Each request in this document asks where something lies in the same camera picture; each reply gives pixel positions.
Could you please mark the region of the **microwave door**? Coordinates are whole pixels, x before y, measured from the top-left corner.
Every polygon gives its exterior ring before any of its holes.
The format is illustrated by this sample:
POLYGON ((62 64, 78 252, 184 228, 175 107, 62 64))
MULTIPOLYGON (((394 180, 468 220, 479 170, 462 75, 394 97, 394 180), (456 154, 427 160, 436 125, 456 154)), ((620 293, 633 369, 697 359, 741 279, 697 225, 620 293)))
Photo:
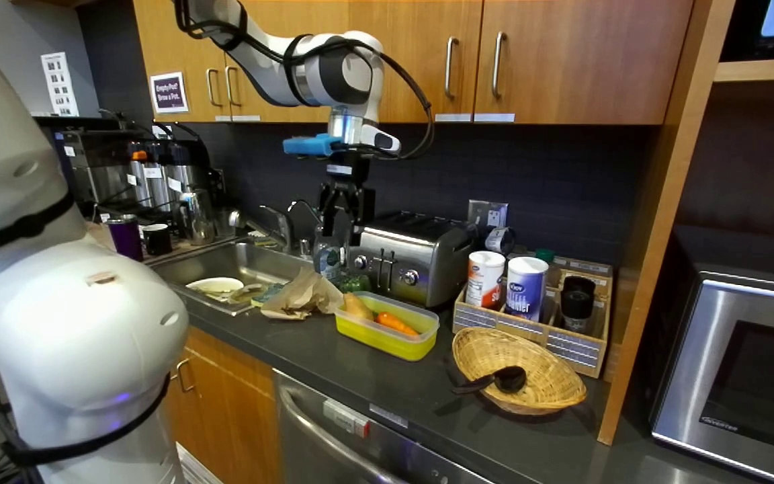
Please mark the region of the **microwave door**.
POLYGON ((774 281, 700 272, 650 431, 774 482, 774 281))

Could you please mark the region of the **wicker basket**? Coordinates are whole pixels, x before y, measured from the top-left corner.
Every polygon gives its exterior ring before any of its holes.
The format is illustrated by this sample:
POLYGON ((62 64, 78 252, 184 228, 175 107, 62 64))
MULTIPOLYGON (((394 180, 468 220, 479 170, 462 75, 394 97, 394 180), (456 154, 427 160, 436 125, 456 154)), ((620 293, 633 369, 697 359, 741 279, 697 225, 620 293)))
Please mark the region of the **wicker basket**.
POLYGON ((500 410, 513 415, 542 416, 578 405, 586 386, 565 362, 525 338, 497 329, 470 327, 458 331, 451 344, 454 362, 466 382, 507 366, 526 370, 527 383, 518 393, 500 392, 494 384, 478 392, 500 410))

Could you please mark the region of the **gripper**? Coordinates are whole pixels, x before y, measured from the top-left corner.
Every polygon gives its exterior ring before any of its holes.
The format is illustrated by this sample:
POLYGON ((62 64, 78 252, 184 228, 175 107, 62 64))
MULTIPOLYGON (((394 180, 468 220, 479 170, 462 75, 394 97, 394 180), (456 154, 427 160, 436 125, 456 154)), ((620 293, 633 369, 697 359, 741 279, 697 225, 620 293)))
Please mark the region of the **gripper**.
POLYGON ((359 245, 361 234, 374 219, 375 212, 376 191, 366 187, 370 161, 369 155, 359 151, 335 151, 326 160, 327 180, 318 196, 323 238, 334 236, 336 214, 347 211, 347 244, 359 245))

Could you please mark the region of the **purple tumbler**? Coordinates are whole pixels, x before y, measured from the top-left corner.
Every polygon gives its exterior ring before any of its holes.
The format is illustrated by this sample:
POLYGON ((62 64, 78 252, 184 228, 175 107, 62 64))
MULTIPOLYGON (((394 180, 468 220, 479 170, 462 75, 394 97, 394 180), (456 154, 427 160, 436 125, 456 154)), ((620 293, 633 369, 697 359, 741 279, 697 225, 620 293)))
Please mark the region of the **purple tumbler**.
POLYGON ((138 219, 133 214, 110 215, 105 225, 112 236, 116 251, 135 261, 142 261, 142 241, 138 219))

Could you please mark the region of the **wooden wall cabinet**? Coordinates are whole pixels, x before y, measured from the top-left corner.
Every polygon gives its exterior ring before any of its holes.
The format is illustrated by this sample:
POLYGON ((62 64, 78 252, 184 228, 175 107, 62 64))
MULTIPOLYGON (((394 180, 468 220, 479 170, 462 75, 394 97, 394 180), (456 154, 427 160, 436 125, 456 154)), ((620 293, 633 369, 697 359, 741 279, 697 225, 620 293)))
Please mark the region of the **wooden wall cabinet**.
MULTIPOLYGON (((694 0, 239 0, 273 36, 359 30, 421 86, 437 122, 660 124, 694 0)), ((231 58, 132 0, 148 76, 183 74, 163 122, 325 123, 261 99, 231 58)))

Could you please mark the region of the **purple sign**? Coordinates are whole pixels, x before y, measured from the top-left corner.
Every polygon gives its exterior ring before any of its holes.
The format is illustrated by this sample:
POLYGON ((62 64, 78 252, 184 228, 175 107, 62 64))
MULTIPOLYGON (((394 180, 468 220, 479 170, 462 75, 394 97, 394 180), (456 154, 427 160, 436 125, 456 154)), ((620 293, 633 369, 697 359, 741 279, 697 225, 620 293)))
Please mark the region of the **purple sign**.
POLYGON ((155 114, 189 112, 184 76, 181 71, 150 75, 148 77, 148 86, 153 97, 153 110, 155 114))

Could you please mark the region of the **glass carafe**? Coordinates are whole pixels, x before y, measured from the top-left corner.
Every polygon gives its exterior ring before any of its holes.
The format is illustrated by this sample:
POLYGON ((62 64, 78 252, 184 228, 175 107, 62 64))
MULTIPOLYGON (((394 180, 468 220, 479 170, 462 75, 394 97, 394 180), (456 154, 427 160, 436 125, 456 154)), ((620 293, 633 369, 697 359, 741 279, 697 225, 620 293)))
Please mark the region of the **glass carafe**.
POLYGON ((181 234, 191 245, 208 245, 217 239, 211 196, 207 190, 188 188, 182 192, 176 215, 181 234))

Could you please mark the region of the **clear soap bottle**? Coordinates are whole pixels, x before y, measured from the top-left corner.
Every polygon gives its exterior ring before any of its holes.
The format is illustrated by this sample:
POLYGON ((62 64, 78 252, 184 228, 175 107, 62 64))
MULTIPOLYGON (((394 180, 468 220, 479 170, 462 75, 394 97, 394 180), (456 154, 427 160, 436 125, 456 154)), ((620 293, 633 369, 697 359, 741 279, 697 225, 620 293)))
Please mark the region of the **clear soap bottle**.
POLYGON ((336 283, 342 277, 342 249, 338 236, 326 235, 322 225, 316 226, 312 252, 314 270, 329 282, 336 283))

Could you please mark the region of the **steel coffee urn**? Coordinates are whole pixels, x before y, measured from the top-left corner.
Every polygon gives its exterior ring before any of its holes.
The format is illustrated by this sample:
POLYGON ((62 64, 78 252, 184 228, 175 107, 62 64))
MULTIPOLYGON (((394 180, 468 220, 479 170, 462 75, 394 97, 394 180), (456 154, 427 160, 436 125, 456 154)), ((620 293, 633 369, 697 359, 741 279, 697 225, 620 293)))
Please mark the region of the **steel coffee urn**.
POLYGON ((159 162, 164 166, 169 190, 180 193, 195 189, 212 193, 212 168, 205 142, 196 131, 180 122, 171 126, 153 122, 166 138, 160 140, 159 162))
POLYGON ((165 210, 169 197, 162 165, 153 153, 156 147, 156 142, 148 140, 132 140, 128 143, 131 175, 127 180, 136 191, 139 205, 152 210, 165 210))

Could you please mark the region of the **orange carrot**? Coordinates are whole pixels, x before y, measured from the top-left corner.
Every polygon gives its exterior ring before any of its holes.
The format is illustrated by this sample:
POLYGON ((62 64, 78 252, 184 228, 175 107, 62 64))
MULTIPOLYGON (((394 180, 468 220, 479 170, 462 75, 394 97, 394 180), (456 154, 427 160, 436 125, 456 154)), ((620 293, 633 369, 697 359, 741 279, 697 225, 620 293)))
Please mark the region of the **orange carrot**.
POLYGON ((387 327, 390 330, 395 331, 396 333, 401 333, 408 335, 409 337, 418 337, 420 336, 420 333, 418 333, 417 330, 411 327, 411 325, 406 324, 402 319, 397 317, 396 315, 393 315, 392 313, 383 312, 378 313, 376 317, 376 321, 379 325, 383 325, 383 327, 387 327))

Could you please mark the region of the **wooden shelf unit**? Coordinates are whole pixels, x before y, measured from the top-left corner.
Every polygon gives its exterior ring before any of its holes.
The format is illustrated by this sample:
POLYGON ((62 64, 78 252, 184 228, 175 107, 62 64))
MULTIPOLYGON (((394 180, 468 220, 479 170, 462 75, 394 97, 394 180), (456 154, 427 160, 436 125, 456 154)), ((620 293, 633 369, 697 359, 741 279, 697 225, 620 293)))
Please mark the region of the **wooden shelf unit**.
POLYGON ((597 437, 605 446, 615 442, 658 273, 712 87, 774 82, 774 59, 721 61, 734 8, 735 0, 692 2, 669 102, 642 178, 623 263, 615 282, 614 352, 605 364, 610 391, 597 437))

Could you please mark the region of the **white plate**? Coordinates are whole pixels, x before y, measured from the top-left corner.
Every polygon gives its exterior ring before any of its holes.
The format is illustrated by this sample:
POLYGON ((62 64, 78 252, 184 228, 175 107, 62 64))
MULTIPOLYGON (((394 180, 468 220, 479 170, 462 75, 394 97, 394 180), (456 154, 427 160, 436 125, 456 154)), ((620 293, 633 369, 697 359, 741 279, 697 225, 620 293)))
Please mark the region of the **white plate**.
POLYGON ((187 283, 185 288, 213 298, 228 298, 243 289, 245 285, 236 278, 204 278, 187 283))

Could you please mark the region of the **black mug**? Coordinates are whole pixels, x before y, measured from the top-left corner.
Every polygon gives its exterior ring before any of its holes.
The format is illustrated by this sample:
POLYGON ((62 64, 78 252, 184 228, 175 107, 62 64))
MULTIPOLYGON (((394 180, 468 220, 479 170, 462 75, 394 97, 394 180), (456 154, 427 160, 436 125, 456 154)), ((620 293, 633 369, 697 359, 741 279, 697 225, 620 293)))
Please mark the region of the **black mug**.
POLYGON ((156 223, 141 226, 142 244, 148 256, 164 256, 172 252, 172 236, 169 224, 156 223))

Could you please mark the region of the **white canister red print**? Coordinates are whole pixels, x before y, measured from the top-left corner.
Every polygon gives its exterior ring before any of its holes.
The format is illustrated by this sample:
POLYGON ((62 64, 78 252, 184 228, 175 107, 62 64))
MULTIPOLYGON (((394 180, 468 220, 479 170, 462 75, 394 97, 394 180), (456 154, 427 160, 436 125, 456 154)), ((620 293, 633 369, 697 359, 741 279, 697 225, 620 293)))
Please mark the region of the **white canister red print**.
POLYGON ((506 266, 503 254, 474 251, 469 254, 465 303, 475 307, 501 308, 501 278, 506 266))

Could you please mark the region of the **steel sink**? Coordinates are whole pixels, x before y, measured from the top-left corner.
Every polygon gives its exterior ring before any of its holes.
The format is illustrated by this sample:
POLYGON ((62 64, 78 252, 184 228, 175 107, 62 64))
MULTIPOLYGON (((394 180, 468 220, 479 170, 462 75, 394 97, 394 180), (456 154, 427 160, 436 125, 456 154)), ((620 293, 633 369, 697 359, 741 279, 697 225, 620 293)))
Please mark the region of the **steel sink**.
POLYGON ((227 315, 252 309, 250 300, 271 283, 288 283, 312 260, 243 241, 227 241, 148 264, 186 303, 227 315), (236 278, 245 287, 228 298, 213 298, 185 288, 204 278, 236 278))

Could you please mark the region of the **beige potato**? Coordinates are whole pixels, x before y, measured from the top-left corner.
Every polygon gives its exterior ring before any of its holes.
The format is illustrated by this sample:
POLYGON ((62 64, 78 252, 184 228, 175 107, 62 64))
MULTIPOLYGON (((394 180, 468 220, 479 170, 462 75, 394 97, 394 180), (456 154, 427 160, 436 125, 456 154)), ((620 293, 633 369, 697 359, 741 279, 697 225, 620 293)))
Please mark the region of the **beige potato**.
POLYGON ((368 306, 366 306, 365 303, 363 303, 362 300, 359 299, 359 297, 356 297, 356 294, 354 293, 345 293, 343 295, 344 298, 344 307, 343 310, 345 313, 348 313, 348 315, 352 315, 356 319, 360 319, 360 321, 369 321, 369 322, 375 322, 377 319, 377 316, 374 312, 372 312, 371 309, 369 309, 368 306))

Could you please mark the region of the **white paper sheet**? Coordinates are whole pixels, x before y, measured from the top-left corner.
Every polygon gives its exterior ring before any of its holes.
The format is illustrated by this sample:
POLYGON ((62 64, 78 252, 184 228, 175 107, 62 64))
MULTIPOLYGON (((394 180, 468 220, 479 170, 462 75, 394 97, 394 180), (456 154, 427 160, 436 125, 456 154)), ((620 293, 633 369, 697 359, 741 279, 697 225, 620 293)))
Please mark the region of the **white paper sheet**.
POLYGON ((46 53, 40 56, 45 82, 55 116, 80 116, 73 80, 65 52, 46 53))

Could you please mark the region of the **steel microwave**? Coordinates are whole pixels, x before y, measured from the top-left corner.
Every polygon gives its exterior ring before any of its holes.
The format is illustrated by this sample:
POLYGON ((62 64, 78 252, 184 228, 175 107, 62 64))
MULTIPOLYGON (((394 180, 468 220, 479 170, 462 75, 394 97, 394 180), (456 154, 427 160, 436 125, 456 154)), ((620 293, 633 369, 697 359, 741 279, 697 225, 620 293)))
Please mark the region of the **steel microwave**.
POLYGON ((652 311, 653 437, 774 481, 774 236, 676 226, 652 311))

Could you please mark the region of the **steel tap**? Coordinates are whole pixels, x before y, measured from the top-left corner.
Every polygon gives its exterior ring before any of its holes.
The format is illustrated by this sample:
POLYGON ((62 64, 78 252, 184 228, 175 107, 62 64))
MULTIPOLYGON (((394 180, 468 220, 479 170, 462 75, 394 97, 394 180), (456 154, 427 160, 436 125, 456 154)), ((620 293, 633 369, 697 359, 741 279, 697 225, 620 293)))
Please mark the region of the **steel tap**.
POLYGON ((316 245, 316 238, 323 228, 323 218, 313 205, 303 199, 295 199, 284 210, 277 210, 266 205, 260 205, 260 209, 269 215, 270 222, 265 223, 263 220, 259 220, 257 216, 246 215, 246 225, 273 239, 283 252, 289 254, 297 252, 302 257, 314 255, 314 245, 316 245), (303 208, 313 218, 314 228, 312 234, 301 237, 296 235, 295 224, 293 224, 292 220, 292 212, 296 208, 303 208))

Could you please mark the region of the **green sponge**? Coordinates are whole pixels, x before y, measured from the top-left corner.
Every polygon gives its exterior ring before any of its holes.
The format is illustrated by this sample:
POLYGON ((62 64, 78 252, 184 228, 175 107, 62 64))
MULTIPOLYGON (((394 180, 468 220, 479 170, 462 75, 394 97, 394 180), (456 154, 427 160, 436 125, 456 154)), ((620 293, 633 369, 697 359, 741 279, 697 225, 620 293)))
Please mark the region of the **green sponge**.
POLYGON ((267 301, 275 297, 277 294, 285 288, 286 283, 271 283, 264 288, 264 291, 256 294, 251 300, 250 304, 253 307, 263 307, 267 301))

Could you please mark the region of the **black ladle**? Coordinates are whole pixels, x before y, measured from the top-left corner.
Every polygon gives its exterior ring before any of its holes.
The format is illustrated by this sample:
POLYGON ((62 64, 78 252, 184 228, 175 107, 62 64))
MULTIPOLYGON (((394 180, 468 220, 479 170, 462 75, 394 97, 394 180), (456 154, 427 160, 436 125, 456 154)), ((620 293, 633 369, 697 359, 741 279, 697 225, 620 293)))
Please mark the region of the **black ladle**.
POLYGON ((527 372, 521 366, 507 366, 500 370, 485 374, 480 378, 454 386, 451 390, 455 395, 482 392, 492 384, 503 393, 518 393, 525 388, 527 372))

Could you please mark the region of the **coffee machine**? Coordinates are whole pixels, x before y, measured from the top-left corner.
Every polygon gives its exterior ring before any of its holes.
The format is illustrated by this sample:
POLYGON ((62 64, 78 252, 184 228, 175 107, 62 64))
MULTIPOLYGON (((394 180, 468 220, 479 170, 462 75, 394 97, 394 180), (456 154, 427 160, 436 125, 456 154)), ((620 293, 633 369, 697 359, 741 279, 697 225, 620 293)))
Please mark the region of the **coffee machine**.
POLYGON ((97 223, 103 214, 138 214, 144 197, 131 168, 144 130, 104 118, 34 116, 50 141, 77 208, 97 223))

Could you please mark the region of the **steel dishwasher door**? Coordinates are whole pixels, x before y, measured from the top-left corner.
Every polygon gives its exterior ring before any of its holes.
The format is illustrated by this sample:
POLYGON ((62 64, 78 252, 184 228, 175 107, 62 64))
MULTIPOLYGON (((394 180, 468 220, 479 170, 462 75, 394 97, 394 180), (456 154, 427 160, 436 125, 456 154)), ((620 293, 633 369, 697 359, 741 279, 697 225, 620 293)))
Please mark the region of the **steel dishwasher door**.
POLYGON ((495 484, 279 370, 284 484, 495 484))

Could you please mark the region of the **white canister blue print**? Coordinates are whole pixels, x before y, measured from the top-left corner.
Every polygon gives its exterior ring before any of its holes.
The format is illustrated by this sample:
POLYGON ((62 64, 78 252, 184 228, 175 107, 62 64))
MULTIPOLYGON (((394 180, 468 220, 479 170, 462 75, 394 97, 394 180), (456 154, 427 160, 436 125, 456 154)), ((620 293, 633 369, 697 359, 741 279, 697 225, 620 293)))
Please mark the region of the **white canister blue print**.
POLYGON ((540 322, 546 299, 549 264, 536 257, 514 257, 507 266, 505 312, 528 321, 540 322))

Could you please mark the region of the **wooden base cabinet door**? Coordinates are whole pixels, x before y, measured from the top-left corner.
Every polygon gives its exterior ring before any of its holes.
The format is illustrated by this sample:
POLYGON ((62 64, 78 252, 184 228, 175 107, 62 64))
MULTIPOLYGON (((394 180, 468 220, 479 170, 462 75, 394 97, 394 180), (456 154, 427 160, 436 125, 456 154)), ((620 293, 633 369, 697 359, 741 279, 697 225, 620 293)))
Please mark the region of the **wooden base cabinet door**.
POLYGON ((190 327, 164 399, 173 437, 223 484, 282 484, 273 370, 205 331, 190 327), (198 383, 182 393, 173 380, 185 356, 198 383))

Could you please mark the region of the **steel toaster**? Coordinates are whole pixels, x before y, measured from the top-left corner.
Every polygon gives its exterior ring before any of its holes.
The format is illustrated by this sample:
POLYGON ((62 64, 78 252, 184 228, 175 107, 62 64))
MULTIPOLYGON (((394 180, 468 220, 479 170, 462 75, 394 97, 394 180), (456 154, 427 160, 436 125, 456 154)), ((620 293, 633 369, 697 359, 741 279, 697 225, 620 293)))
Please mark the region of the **steel toaster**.
POLYGON ((368 276, 377 294, 420 307, 439 307, 460 294, 476 243, 477 226, 467 221, 405 210, 383 212, 363 230, 359 245, 350 246, 348 269, 368 276), (376 288, 374 256, 381 248, 395 251, 390 293, 376 288), (405 270, 418 271, 414 287, 400 281, 405 270))

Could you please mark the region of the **wall cabinet door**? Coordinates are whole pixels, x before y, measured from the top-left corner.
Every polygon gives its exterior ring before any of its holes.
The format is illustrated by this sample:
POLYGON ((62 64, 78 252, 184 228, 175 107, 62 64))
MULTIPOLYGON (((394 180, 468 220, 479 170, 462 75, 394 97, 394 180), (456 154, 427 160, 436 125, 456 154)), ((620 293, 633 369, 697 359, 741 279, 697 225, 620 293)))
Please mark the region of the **wall cabinet door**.
MULTIPOLYGON (((224 53, 211 41, 191 39, 179 30, 172 0, 132 0, 132 5, 146 76, 176 71, 181 71, 184 76, 189 112, 155 114, 153 110, 153 118, 159 122, 228 122, 231 113, 223 80, 224 53), (209 104, 207 68, 218 70, 213 82, 223 108, 209 104)), ((153 107, 150 87, 148 95, 153 107)))
POLYGON ((421 87, 436 122, 470 122, 475 108, 483 0, 352 0, 350 27, 371 34, 421 87), (443 94, 447 39, 455 36, 451 91, 443 94))
MULTIPOLYGON (((299 34, 343 34, 350 30, 350 0, 237 0, 262 31, 270 36, 294 38, 299 34)), ((234 122, 325 123, 328 108, 286 108, 273 106, 256 92, 246 74, 237 68, 241 107, 230 107, 234 122)))
POLYGON ((483 0, 474 122, 656 125, 693 0, 483 0), (495 37, 500 99, 491 94, 495 37))

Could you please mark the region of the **wooden condiment organizer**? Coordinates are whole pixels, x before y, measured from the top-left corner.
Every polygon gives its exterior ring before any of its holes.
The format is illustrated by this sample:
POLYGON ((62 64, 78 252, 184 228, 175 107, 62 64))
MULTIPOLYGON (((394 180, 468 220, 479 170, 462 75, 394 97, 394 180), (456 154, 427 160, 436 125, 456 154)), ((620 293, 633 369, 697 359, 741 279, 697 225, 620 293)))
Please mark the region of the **wooden condiment organizer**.
POLYGON ((610 334, 610 300, 613 294, 614 267, 598 261, 556 256, 546 281, 542 320, 528 321, 508 315, 506 309, 486 309, 465 301, 461 291, 454 303, 452 331, 468 327, 487 327, 525 338, 539 344, 583 376, 599 378, 604 373, 610 334), (569 276, 594 283, 593 310, 583 333, 565 327, 561 292, 569 276))

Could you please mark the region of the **yellow-green plastic container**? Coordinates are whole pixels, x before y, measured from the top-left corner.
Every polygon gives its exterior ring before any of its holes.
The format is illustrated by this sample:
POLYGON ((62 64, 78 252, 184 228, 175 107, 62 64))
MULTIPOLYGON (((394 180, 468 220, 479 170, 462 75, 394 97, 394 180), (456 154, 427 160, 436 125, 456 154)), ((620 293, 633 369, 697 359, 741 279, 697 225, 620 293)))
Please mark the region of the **yellow-green plastic container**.
POLYGON ((356 292, 354 294, 376 316, 383 312, 392 313, 417 330, 419 336, 409 337, 396 333, 383 327, 383 325, 379 325, 377 321, 360 321, 360 319, 344 312, 344 304, 341 309, 335 312, 338 333, 409 362, 421 360, 433 349, 439 330, 439 318, 436 313, 383 295, 370 292, 356 292))

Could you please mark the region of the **toaster lever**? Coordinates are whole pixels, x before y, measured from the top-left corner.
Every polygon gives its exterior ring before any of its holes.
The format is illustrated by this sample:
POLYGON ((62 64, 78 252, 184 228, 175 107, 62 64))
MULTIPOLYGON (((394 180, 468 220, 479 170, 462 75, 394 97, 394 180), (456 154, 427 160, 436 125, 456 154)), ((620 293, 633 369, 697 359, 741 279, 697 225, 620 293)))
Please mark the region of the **toaster lever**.
POLYGON ((383 248, 378 256, 374 256, 374 267, 377 270, 376 288, 381 293, 390 293, 391 291, 395 261, 395 251, 387 251, 383 248))

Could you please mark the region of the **wall socket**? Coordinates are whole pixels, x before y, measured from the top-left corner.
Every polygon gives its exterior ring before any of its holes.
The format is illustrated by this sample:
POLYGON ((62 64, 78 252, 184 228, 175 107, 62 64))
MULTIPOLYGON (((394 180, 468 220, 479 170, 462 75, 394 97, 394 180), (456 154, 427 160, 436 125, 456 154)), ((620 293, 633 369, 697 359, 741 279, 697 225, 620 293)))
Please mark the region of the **wall socket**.
POLYGON ((467 221, 479 229, 502 229, 508 225, 508 203, 471 199, 467 221))

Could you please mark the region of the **crumpled brown paper bag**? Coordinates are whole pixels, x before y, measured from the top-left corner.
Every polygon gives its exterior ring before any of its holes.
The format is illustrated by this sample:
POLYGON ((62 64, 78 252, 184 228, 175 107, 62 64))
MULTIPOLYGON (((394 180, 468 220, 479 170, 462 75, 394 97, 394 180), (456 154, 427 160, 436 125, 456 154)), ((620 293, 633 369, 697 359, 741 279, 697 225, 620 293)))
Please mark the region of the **crumpled brown paper bag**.
POLYGON ((324 276, 311 268, 280 289, 261 306, 261 314, 274 321, 303 321, 313 313, 334 315, 344 304, 344 295, 324 276))

